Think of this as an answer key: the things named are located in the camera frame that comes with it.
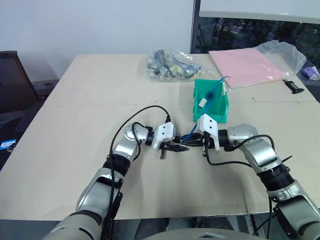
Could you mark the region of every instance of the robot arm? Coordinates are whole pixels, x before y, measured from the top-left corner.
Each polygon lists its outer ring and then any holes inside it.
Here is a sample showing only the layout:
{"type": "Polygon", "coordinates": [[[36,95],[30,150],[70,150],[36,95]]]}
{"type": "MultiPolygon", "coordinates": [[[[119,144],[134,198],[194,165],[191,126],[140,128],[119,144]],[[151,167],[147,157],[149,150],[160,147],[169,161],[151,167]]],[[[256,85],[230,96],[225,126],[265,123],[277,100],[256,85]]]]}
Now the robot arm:
{"type": "MultiPolygon", "coordinates": [[[[209,136],[210,141],[206,141],[208,137],[201,138],[201,142],[191,138],[190,146],[210,144],[209,148],[224,148],[227,151],[239,148],[265,185],[268,195],[277,203],[274,212],[287,234],[306,240],[320,238],[320,213],[317,206],[290,176],[289,169],[274,149],[262,138],[251,139],[258,134],[253,126],[244,124],[218,130],[217,123],[207,115],[203,115],[199,121],[200,130],[205,136],[209,136]]],[[[171,122],[159,126],[154,132],[150,127],[128,125],[124,129],[122,140],[112,151],[112,161],[109,157],[94,175],[80,195],[75,212],[62,220],[44,239],[99,240],[103,230],[106,231],[103,235],[110,237],[108,233],[111,232],[112,221],[123,196],[120,189],[140,144],[151,146],[153,149],[171,149],[175,152],[187,150],[183,146],[172,146],[168,143],[175,138],[175,132],[171,122]],[[111,164],[114,169],[114,181],[111,164]],[[112,190],[114,194],[110,203],[112,190]]],[[[200,134],[195,133],[195,136],[199,138],[200,134]]]]}
{"type": "Polygon", "coordinates": [[[208,115],[203,115],[198,123],[200,130],[213,138],[211,144],[219,142],[218,149],[223,147],[226,151],[233,151],[238,148],[244,153],[266,187],[267,194],[277,203],[273,210],[289,237],[306,240],[320,238],[319,209],[298,181],[289,174],[289,168],[283,164],[273,147],[261,137],[255,138],[258,131],[253,126],[243,124],[218,130],[215,121],[208,115]]]}
{"type": "Polygon", "coordinates": [[[138,124],[126,126],[123,138],[112,151],[114,183],[111,180],[109,158],[80,195],[75,212],[63,219],[44,237],[44,240],[99,240],[102,233],[108,235],[111,232],[111,223],[123,197],[120,189],[139,147],[133,129],[140,144],[151,146],[155,150],[161,148],[163,142],[171,141],[176,136],[176,128],[172,122],[160,125],[154,132],[151,127],[142,127],[138,124]],[[112,184],[114,184],[114,197],[110,204],[112,184]]]}

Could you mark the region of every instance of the gray floor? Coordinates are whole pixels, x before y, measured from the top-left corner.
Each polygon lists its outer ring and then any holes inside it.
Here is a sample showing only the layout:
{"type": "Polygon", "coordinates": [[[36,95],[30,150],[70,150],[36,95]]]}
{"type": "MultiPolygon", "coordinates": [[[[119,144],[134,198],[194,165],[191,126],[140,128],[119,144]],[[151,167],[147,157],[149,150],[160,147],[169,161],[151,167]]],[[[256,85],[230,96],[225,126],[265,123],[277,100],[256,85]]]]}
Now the gray floor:
{"type": "MultiPolygon", "coordinates": [[[[213,217],[184,217],[170,218],[166,231],[175,229],[184,229],[194,227],[208,227],[228,229],[230,226],[234,231],[252,234],[254,232],[251,217],[254,218],[256,226],[259,226],[268,218],[267,213],[245,215],[230,215],[226,218],[223,216],[213,217]]],[[[139,219],[118,220],[115,223],[113,240],[133,240],[137,232],[139,219]]],[[[25,221],[25,220],[0,220],[0,239],[1,240],[40,240],[42,239],[58,221],[25,221]]],[[[264,225],[258,234],[260,237],[266,237],[268,224],[264,225]]],[[[288,240],[285,233],[279,226],[275,218],[271,222],[271,240],[288,240]]]]}

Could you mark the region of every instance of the black cable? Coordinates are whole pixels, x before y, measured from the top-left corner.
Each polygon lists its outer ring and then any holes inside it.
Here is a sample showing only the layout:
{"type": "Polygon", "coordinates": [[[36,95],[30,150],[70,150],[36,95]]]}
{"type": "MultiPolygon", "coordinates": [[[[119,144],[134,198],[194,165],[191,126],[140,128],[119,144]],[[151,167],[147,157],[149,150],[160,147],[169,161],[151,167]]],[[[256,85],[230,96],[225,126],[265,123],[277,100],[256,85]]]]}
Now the black cable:
{"type": "Polygon", "coordinates": [[[234,146],[233,150],[236,150],[236,149],[240,148],[246,142],[249,142],[250,140],[257,139],[257,138],[268,138],[270,140],[270,142],[271,142],[272,149],[275,150],[275,142],[272,139],[272,137],[270,137],[267,134],[260,134],[260,135],[249,137],[249,138],[243,140],[242,142],[240,142],[238,145],[234,146]]]}
{"type": "Polygon", "coordinates": [[[224,161],[224,162],[219,162],[219,163],[212,163],[209,159],[209,154],[208,154],[208,144],[205,142],[204,143],[204,151],[205,151],[205,156],[208,164],[211,166],[221,166],[221,165],[227,165],[227,164],[242,164],[246,165],[247,167],[251,168],[251,165],[242,161],[224,161]]]}
{"type": "Polygon", "coordinates": [[[266,239],[269,239],[270,236],[270,226],[271,226],[271,214],[272,214],[272,201],[271,201],[271,197],[269,197],[269,222],[268,222],[268,232],[266,234],[266,239]]]}
{"type": "Polygon", "coordinates": [[[135,121],[134,123],[132,123],[132,127],[131,127],[132,134],[133,134],[133,136],[134,136],[134,140],[136,141],[136,144],[138,145],[138,153],[137,153],[137,155],[134,157],[133,161],[136,160],[136,159],[139,157],[140,153],[141,153],[140,141],[138,140],[137,135],[136,135],[136,132],[135,132],[135,124],[138,124],[138,125],[140,125],[140,126],[143,127],[143,128],[145,127],[145,126],[143,126],[140,122],[137,122],[137,121],[135,121]]]}
{"type": "Polygon", "coordinates": [[[111,205],[114,201],[114,194],[115,194],[115,167],[114,167],[114,162],[111,156],[106,157],[107,160],[110,161],[110,169],[111,169],[111,192],[110,192],[110,200],[109,200],[109,206],[108,206],[108,212],[107,216],[110,216],[111,212],[111,205]]]}
{"type": "Polygon", "coordinates": [[[151,106],[147,106],[145,108],[142,108],[141,110],[137,111],[135,114],[133,114],[131,117],[128,118],[128,120],[126,120],[122,125],[121,127],[116,131],[113,139],[112,139],[112,142],[111,142],[111,145],[110,145],[110,151],[109,151],[109,154],[111,155],[112,154],[112,150],[114,148],[114,143],[115,143],[115,140],[116,140],[116,137],[117,135],[119,134],[119,132],[121,131],[121,129],[124,127],[124,125],[126,125],[127,122],[129,122],[132,118],[134,118],[136,115],[138,115],[139,113],[141,113],[142,111],[146,110],[146,109],[150,109],[150,108],[160,108],[162,109],[163,111],[165,111],[166,113],[166,122],[168,120],[168,122],[170,122],[170,115],[168,113],[167,110],[165,110],[162,106],[159,106],[159,105],[151,105],[151,106]]]}
{"type": "Polygon", "coordinates": [[[292,155],[291,156],[288,156],[287,158],[283,159],[282,162],[284,163],[285,161],[289,160],[290,158],[292,158],[292,155]]]}
{"type": "Polygon", "coordinates": [[[257,232],[269,221],[269,218],[267,220],[265,220],[263,223],[261,223],[256,230],[254,231],[254,233],[252,235],[256,235],[257,232]]]}
{"type": "Polygon", "coordinates": [[[121,125],[121,127],[116,131],[116,133],[115,133],[115,135],[114,135],[114,137],[113,137],[113,139],[111,141],[109,155],[106,157],[107,160],[110,160],[110,169],[111,169],[111,192],[110,192],[110,201],[109,201],[107,216],[110,216],[111,205],[112,205],[112,203],[114,201],[114,194],[115,194],[115,168],[114,168],[114,163],[113,163],[113,159],[112,159],[112,151],[114,149],[114,143],[115,143],[116,137],[119,134],[119,132],[121,131],[121,129],[124,127],[124,125],[126,125],[127,122],[129,122],[132,118],[134,118],[136,115],[138,115],[142,111],[144,111],[146,109],[150,109],[150,108],[160,108],[160,109],[162,109],[166,113],[165,122],[167,123],[167,122],[171,121],[170,120],[170,115],[169,115],[169,113],[168,113],[168,111],[166,109],[164,109],[162,106],[159,106],[159,105],[151,105],[151,106],[147,106],[147,107],[142,108],[141,110],[137,111],[135,114],[133,114],[131,117],[129,117],[121,125]]]}

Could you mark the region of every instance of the white wall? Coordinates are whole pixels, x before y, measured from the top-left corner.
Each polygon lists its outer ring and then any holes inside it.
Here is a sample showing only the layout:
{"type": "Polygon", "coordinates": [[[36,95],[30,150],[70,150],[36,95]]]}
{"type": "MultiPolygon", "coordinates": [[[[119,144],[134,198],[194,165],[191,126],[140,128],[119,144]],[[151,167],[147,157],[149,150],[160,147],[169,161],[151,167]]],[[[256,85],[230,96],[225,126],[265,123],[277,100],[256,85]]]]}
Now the white wall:
{"type": "Polygon", "coordinates": [[[31,81],[60,79],[77,54],[190,51],[193,0],[1,0],[0,51],[31,81]]]}

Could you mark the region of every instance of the plastic wrap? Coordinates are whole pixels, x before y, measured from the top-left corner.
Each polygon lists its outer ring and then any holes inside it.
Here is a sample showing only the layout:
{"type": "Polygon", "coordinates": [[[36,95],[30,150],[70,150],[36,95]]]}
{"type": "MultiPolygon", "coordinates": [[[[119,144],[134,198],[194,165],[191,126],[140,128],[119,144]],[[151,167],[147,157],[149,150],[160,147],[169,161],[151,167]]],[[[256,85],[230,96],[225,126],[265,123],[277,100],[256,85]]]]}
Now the plastic wrap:
{"type": "Polygon", "coordinates": [[[194,56],[182,51],[153,51],[148,55],[146,72],[149,77],[161,82],[189,82],[201,78],[205,71],[194,56]]]}
{"type": "Polygon", "coordinates": [[[255,47],[270,62],[275,64],[286,77],[296,75],[307,58],[297,48],[285,41],[267,41],[255,47]]]}
{"type": "Polygon", "coordinates": [[[299,72],[306,57],[295,46],[272,40],[253,48],[210,51],[229,88],[287,79],[299,72]]]}

